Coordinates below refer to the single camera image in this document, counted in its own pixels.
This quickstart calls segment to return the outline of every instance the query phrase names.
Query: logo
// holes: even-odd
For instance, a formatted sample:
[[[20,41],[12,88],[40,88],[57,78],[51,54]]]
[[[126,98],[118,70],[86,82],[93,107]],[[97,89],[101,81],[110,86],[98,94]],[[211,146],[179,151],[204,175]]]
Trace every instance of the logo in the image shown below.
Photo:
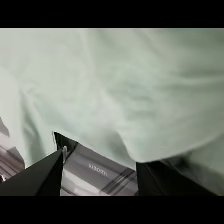
[[[102,170],[92,164],[89,164],[89,168],[92,169],[93,171],[96,171],[97,173],[101,173],[102,175],[107,177],[107,173],[104,170]]]

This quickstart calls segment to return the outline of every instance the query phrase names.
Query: light green fabric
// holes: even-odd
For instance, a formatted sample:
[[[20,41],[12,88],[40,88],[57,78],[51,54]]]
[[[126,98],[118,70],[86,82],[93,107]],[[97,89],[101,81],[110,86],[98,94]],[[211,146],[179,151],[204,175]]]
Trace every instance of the light green fabric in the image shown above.
[[[0,116],[27,166],[52,131],[129,167],[201,152],[224,133],[223,60],[220,29],[0,29]]]

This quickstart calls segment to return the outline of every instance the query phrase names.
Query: mint green cloth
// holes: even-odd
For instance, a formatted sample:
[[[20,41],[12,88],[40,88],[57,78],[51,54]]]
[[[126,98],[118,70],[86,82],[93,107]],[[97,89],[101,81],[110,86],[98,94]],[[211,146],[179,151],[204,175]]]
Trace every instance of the mint green cloth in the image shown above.
[[[129,167],[202,153],[224,133],[223,61],[222,29],[0,29],[0,116],[26,166],[53,131]]]

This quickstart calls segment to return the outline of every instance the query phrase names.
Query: dark fabric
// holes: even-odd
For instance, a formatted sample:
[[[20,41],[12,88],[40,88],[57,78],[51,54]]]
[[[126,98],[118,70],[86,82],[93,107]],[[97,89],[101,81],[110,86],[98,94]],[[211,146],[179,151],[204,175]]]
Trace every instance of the dark fabric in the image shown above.
[[[137,163],[139,196],[215,196],[161,162]]]
[[[60,196],[62,169],[62,151],[58,150],[1,183],[0,196]]]

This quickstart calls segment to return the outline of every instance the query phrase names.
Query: garment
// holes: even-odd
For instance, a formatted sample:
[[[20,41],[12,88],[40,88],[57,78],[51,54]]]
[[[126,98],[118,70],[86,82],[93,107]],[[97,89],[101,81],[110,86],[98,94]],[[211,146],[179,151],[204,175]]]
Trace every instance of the garment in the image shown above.
[[[223,58],[220,29],[1,29],[0,115],[26,166],[53,131],[130,168],[203,151],[224,132]]]

